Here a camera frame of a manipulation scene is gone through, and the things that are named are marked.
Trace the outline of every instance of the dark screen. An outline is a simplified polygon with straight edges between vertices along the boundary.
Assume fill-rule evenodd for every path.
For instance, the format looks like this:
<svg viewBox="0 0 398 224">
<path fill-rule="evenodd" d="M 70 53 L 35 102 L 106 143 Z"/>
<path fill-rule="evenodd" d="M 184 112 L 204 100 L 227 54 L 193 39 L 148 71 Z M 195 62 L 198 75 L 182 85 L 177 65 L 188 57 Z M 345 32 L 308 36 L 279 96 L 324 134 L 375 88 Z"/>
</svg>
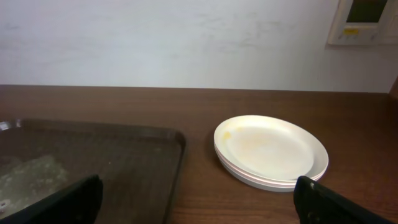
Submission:
<svg viewBox="0 0 398 224">
<path fill-rule="evenodd" d="M 387 0 L 354 0 L 347 22 L 379 22 Z"/>
</svg>

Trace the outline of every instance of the stack of plates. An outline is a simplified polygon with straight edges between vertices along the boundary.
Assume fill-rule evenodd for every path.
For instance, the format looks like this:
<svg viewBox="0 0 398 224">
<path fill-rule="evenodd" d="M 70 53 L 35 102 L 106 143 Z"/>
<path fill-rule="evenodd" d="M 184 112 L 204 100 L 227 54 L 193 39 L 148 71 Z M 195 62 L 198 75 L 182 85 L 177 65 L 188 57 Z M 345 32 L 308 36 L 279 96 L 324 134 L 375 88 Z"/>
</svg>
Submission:
<svg viewBox="0 0 398 224">
<path fill-rule="evenodd" d="M 238 116 L 222 122 L 214 134 L 224 167 L 259 189 L 294 190 L 297 178 L 318 180 L 329 158 L 322 143 L 306 130 L 266 116 Z"/>
</svg>

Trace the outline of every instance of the thermostat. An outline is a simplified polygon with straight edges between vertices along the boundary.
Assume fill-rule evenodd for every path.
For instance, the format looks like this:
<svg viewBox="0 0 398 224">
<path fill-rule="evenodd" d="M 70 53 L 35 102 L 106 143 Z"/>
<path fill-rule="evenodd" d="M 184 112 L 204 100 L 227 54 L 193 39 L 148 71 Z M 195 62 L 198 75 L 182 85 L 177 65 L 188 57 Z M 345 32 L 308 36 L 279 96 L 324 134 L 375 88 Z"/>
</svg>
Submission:
<svg viewBox="0 0 398 224">
<path fill-rule="evenodd" d="M 393 16 L 395 0 L 340 0 L 328 43 L 374 45 Z"/>
</svg>

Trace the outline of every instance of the wooden table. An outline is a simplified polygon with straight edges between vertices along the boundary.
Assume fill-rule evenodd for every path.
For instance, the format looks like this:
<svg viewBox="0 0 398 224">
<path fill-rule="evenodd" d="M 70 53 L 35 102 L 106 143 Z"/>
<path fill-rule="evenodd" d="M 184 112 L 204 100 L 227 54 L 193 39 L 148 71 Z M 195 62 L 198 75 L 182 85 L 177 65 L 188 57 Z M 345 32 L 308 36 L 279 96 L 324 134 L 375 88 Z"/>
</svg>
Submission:
<svg viewBox="0 0 398 224">
<path fill-rule="evenodd" d="M 223 120 L 284 119 L 314 134 L 330 165 L 320 183 L 398 222 L 398 112 L 387 94 L 304 91 L 0 86 L 0 118 L 138 124 L 181 130 L 188 142 L 172 223 L 298 223 L 292 193 L 250 187 L 213 149 Z"/>
</svg>

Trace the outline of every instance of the yellow sticker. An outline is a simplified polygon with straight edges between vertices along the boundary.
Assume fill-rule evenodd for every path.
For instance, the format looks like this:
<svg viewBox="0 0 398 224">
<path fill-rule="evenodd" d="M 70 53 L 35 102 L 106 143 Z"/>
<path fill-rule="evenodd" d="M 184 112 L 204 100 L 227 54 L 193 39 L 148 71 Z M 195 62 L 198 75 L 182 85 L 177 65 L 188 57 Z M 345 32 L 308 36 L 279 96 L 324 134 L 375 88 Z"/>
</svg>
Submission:
<svg viewBox="0 0 398 224">
<path fill-rule="evenodd" d="M 356 35 L 359 33 L 359 29 L 344 29 L 344 35 Z"/>
</svg>

